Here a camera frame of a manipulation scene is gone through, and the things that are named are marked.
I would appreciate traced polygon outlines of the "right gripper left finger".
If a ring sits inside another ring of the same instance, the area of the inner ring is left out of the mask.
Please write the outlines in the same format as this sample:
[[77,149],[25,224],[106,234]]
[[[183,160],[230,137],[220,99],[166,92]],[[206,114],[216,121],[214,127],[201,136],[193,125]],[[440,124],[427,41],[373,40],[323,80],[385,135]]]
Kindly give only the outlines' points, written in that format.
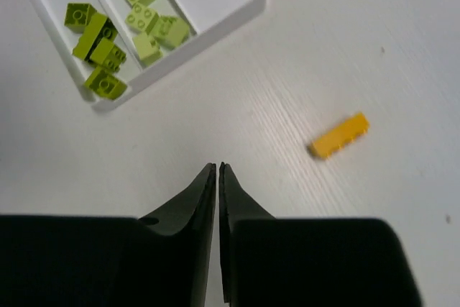
[[202,306],[216,166],[141,218],[1,217],[3,306]]

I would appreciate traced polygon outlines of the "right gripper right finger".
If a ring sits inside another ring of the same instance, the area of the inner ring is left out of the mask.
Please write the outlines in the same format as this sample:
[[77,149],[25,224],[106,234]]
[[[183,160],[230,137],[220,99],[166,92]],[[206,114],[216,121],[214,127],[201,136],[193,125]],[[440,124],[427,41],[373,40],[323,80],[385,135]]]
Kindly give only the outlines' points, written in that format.
[[220,263],[230,306],[421,306],[392,227],[377,218],[277,218],[222,163]]

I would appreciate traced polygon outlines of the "long orange lego brick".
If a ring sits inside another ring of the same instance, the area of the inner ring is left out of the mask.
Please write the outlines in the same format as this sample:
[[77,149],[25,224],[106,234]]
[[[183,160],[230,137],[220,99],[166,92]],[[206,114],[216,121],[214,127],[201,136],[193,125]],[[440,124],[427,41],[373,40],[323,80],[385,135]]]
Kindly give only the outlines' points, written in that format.
[[320,137],[311,141],[307,149],[314,158],[326,160],[342,150],[353,141],[366,134],[369,122],[362,113],[356,113],[324,132]]

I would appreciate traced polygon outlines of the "pale green lego brick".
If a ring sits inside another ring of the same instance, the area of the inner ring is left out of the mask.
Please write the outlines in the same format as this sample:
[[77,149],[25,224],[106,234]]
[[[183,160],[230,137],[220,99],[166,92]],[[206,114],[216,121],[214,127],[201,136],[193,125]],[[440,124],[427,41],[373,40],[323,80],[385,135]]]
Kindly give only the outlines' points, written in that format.
[[187,40],[190,26],[180,17],[160,16],[150,34],[161,45],[173,50]]

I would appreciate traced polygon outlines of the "small dark green lego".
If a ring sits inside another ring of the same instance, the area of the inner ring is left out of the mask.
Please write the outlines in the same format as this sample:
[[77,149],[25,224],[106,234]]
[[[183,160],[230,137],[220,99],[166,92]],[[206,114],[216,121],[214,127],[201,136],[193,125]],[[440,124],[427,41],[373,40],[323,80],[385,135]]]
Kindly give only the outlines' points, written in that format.
[[83,33],[96,12],[89,3],[68,3],[64,25],[76,33]]

